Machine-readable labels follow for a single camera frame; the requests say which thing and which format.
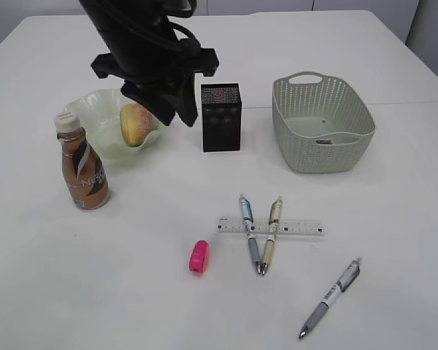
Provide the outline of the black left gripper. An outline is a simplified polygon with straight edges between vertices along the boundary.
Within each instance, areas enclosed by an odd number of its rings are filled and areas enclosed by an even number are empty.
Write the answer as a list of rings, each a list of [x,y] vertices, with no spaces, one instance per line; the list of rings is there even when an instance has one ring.
[[[91,1],[90,19],[109,49],[91,68],[100,79],[123,78],[121,93],[169,126],[178,113],[192,127],[198,117],[195,74],[215,74],[216,52],[203,48],[187,28],[170,17],[190,18],[196,1]],[[136,85],[171,79],[167,98]]]

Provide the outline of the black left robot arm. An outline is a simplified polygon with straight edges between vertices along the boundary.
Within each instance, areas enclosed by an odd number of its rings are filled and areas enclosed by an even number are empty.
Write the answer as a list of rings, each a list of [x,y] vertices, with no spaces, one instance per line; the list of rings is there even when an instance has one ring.
[[[121,93],[165,126],[179,117],[188,127],[198,112],[195,76],[211,77],[219,60],[187,28],[171,17],[190,18],[196,1],[81,1],[109,49],[91,68],[96,76],[123,79]]]

